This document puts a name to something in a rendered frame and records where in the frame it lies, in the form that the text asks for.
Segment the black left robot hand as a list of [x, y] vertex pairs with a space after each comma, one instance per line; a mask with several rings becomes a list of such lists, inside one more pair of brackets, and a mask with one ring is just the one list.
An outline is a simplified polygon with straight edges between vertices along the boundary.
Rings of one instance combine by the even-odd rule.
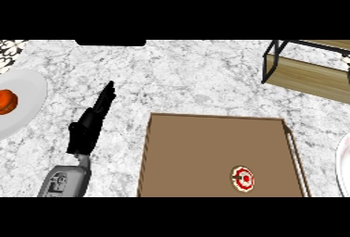
[[80, 120], [68, 126], [69, 142], [66, 152], [69, 154], [90, 155], [100, 136], [102, 122], [115, 97], [114, 82], [111, 81], [102, 89], [96, 104], [84, 110]]

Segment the brown tray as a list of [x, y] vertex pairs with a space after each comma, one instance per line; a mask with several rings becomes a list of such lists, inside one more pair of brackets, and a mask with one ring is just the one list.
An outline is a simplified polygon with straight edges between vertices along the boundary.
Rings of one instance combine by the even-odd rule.
[[[245, 166], [252, 172], [250, 193], [239, 193], [232, 187], [235, 166]], [[294, 135], [281, 118], [151, 115], [139, 197], [309, 195]]]

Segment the orange fruit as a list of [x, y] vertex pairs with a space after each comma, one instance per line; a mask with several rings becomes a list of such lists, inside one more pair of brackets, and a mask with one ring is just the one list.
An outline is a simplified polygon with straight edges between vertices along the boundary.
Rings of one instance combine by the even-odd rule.
[[0, 91], [0, 115], [6, 115], [18, 107], [18, 96], [10, 90]]

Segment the black and white patterned mat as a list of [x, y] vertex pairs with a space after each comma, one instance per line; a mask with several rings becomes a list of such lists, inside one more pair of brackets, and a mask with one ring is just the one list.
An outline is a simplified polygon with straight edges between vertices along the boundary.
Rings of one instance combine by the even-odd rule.
[[27, 44], [28, 40], [0, 40], [0, 74], [9, 71]]

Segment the white plate with red rim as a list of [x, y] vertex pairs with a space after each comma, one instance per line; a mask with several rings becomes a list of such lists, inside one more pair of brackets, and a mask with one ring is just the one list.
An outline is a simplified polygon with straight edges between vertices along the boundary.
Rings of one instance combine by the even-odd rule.
[[350, 132], [341, 138], [337, 149], [337, 179], [341, 195], [350, 197]]

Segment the wooden tiered shelf black frame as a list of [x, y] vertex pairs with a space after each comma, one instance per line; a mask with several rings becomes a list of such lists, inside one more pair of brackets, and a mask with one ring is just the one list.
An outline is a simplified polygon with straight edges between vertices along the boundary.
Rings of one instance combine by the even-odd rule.
[[350, 40], [273, 40], [263, 53], [261, 83], [350, 105], [350, 62], [347, 70], [340, 70], [282, 57], [288, 44], [310, 46], [350, 59]]

